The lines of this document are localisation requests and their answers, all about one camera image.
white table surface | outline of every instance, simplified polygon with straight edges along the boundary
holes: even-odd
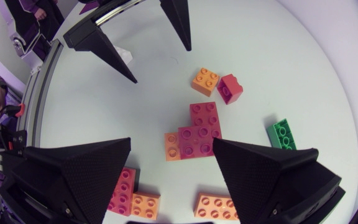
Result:
[[[72,10],[57,37],[82,16]],[[298,149],[342,177],[346,191],[325,223],[347,223],[358,181],[357,137],[344,90],[316,41],[276,1],[190,1],[193,50],[186,52],[159,1],[148,0],[102,26],[130,50],[133,84],[90,52],[65,47],[45,102],[41,147],[132,138],[127,166],[139,167],[139,190],[161,195],[158,222],[193,216],[199,191],[228,194],[213,157],[166,162],[163,134],[190,125],[190,103],[215,101],[224,139],[269,146],[265,126],[287,118]],[[233,73],[244,92],[225,105],[190,87],[206,67]],[[107,212],[104,223],[149,222]],[[216,223],[235,223],[216,221]]]

green lego brick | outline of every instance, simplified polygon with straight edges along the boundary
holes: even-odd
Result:
[[[296,150],[295,141],[293,140],[287,119],[271,125],[266,130],[273,147]]]

red lego brick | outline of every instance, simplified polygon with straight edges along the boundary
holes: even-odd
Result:
[[[180,148],[178,133],[165,133],[165,160],[180,160]]]
[[[190,105],[190,117],[193,125],[210,125],[213,138],[222,138],[218,110],[215,102],[194,103]]]
[[[181,159],[214,155],[213,138],[208,125],[178,128],[178,137]]]
[[[136,170],[124,167],[112,193],[108,210],[129,216],[131,214],[132,194],[134,193]]]
[[[223,76],[218,84],[218,92],[227,105],[236,101],[242,91],[242,86],[240,86],[233,74]]]

red clip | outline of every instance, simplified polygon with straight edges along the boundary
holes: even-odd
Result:
[[[20,111],[15,114],[16,117],[20,117],[20,116],[22,116],[24,114],[24,104],[21,103],[21,104],[19,104],[19,106],[21,108],[20,108]]]
[[[8,142],[8,149],[13,150],[13,142]]]

stacked lego bricks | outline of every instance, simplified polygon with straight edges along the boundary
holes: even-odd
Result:
[[[167,161],[213,156],[213,138],[222,138],[215,102],[190,105],[192,126],[165,133]]]
[[[230,74],[222,77],[219,81],[219,77],[214,72],[202,68],[193,79],[191,87],[209,97],[219,83],[217,89],[225,104],[235,102],[243,92],[242,86],[237,82],[237,78]]]
[[[112,193],[108,210],[120,215],[136,215],[156,220],[159,195],[137,191],[140,170],[124,167]]]

